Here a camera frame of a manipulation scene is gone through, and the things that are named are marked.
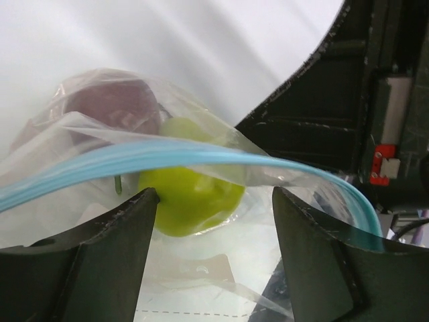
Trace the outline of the clear zip top bag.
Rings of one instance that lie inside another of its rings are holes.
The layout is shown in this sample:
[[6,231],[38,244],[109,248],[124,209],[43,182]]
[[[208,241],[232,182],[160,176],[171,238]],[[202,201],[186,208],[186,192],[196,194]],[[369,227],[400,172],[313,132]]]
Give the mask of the clear zip top bag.
[[275,187],[381,235],[357,189],[268,156],[182,89],[72,76],[1,162],[1,320],[291,321]]

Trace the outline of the green fake pear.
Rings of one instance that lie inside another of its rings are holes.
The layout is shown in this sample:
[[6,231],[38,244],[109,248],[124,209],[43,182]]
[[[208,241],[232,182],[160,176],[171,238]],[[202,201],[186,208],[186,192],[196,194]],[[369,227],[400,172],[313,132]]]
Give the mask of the green fake pear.
[[138,189],[149,187],[160,199],[155,228],[171,237],[185,237],[224,223],[245,192],[244,186],[184,167],[141,172]]

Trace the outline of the dark red fake beet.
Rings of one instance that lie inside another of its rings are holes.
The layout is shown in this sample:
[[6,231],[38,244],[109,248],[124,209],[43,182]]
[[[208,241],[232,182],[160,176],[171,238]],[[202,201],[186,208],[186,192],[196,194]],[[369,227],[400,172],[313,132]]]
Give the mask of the dark red fake beet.
[[113,129],[155,135],[162,123],[160,105],[149,85],[124,70],[90,70],[63,81],[48,106],[31,118],[11,144],[29,142],[51,123],[79,112]]

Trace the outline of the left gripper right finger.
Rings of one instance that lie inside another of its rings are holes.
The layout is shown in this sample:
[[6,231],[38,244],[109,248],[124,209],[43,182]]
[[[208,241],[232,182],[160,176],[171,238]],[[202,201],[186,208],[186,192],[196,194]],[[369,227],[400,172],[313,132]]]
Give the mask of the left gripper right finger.
[[427,321],[428,250],[377,237],[286,189],[273,215],[296,321]]

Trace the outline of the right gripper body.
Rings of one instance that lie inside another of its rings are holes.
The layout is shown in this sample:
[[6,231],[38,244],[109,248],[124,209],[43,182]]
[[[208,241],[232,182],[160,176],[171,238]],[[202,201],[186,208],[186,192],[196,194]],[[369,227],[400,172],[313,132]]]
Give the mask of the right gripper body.
[[363,26],[353,168],[382,213],[428,206],[428,2],[354,1]]

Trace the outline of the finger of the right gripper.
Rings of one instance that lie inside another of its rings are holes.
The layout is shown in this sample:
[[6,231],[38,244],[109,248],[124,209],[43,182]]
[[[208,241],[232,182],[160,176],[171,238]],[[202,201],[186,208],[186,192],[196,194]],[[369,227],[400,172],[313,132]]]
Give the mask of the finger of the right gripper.
[[372,1],[345,1],[309,59],[236,128],[270,156],[355,172],[372,9]]

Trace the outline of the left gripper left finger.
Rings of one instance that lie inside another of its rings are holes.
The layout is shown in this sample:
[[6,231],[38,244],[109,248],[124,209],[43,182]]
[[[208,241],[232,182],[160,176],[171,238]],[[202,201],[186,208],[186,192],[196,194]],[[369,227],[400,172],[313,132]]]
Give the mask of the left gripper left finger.
[[132,321],[159,199],[153,188],[28,246],[1,250],[2,321]]

